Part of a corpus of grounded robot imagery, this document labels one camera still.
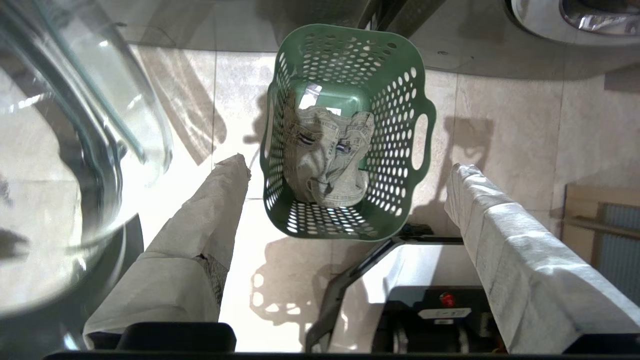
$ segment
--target laundry basket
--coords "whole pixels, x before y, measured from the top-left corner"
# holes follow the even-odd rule
[[[316,105],[375,116],[371,148],[360,162],[369,187],[355,206],[324,208],[297,201],[284,179],[283,110],[287,93],[300,99],[307,85],[322,86]],[[376,241],[405,223],[413,189],[427,173],[436,119],[424,95],[424,66],[418,50],[392,33],[340,26],[308,25],[293,31],[276,56],[269,85],[267,125],[260,149],[264,206],[283,233],[297,238]],[[413,168],[416,120],[428,118],[424,160]]]

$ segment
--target jeans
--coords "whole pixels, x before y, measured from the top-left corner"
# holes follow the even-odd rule
[[[358,162],[369,150],[372,113],[347,118],[320,106],[300,110],[291,93],[284,129],[284,177],[299,201],[337,208],[362,200],[369,178]]]

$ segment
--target washing machine door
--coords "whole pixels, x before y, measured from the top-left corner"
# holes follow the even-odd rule
[[[535,35],[572,45],[640,45],[638,0],[511,0]]]

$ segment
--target tiled floor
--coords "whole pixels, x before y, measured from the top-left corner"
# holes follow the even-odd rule
[[[372,245],[297,240],[269,223],[256,155],[274,54],[144,47],[136,54],[172,118],[176,147],[169,174],[141,212],[145,241],[215,161],[243,154],[252,180],[220,320],[234,328],[240,351],[299,351],[329,278]],[[427,223],[438,234],[458,232],[444,213],[445,180],[456,162],[478,165],[556,233],[566,183],[626,185],[637,179],[640,95],[605,91],[603,76],[563,83],[427,71],[426,93],[438,122],[431,168],[414,193],[410,221]],[[424,146],[425,129],[418,124],[414,155]]]

